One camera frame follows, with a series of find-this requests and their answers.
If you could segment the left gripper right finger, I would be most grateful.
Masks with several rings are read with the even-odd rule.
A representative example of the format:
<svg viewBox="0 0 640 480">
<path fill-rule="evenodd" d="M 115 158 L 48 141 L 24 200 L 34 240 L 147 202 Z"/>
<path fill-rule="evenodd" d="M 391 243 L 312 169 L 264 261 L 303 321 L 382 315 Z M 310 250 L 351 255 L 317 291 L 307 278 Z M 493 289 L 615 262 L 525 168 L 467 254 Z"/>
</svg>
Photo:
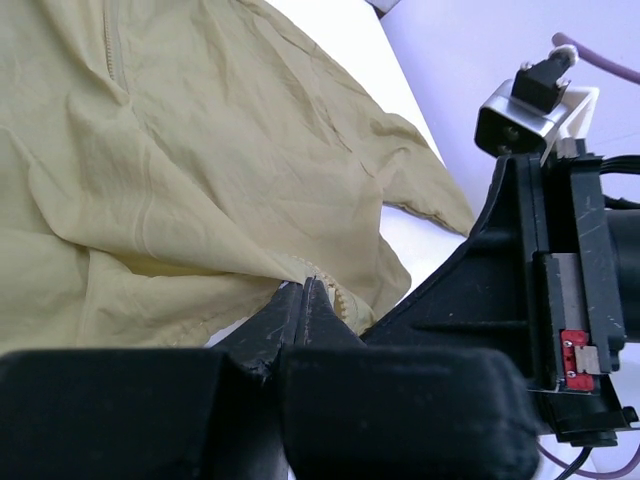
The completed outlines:
<svg viewBox="0 0 640 480">
<path fill-rule="evenodd" d="M 368 346 L 309 278 L 286 324 L 282 441 L 299 479 L 530 479 L 540 462 L 524 380 L 484 348 Z"/>
</svg>

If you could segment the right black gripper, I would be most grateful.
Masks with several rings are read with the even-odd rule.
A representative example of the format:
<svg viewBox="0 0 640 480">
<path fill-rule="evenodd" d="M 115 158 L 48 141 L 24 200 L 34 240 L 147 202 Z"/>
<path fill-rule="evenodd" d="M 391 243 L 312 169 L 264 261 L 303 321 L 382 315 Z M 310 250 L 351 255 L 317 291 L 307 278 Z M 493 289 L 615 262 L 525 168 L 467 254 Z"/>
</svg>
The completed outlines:
<svg viewBox="0 0 640 480">
<path fill-rule="evenodd" d="M 638 172 L 638 156 L 605 159 L 582 140 L 561 142 L 541 170 L 534 155 L 499 158 L 469 237 L 363 341 L 496 349 L 543 387 L 536 261 L 546 214 L 541 305 L 559 364 L 540 414 L 562 443 L 616 444 L 639 419 L 611 380 L 621 350 L 639 340 L 639 206 L 605 195 L 601 178 Z"/>
</svg>

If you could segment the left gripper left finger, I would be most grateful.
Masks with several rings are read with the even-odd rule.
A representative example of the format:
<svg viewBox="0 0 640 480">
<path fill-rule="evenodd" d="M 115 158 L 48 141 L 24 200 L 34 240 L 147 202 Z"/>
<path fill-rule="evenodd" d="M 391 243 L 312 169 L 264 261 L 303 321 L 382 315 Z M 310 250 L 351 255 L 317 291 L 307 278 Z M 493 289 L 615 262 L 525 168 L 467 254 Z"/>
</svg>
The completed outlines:
<svg viewBox="0 0 640 480">
<path fill-rule="evenodd" d="M 272 369 L 288 283 L 210 348 L 23 350 L 1 359 L 5 479 L 284 479 Z"/>
</svg>

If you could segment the tan hooded zip jacket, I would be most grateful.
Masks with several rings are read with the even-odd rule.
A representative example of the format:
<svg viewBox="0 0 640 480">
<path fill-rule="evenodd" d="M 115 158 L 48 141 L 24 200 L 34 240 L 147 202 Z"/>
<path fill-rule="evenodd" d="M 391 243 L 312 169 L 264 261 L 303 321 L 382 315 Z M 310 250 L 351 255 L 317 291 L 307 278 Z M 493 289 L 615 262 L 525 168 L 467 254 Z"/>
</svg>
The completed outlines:
<svg viewBox="0 0 640 480">
<path fill-rule="evenodd" d="M 202 346 L 309 277 L 362 332 L 411 285 L 384 205 L 474 222 L 419 131 L 269 3 L 2 3 L 3 352 Z"/>
</svg>

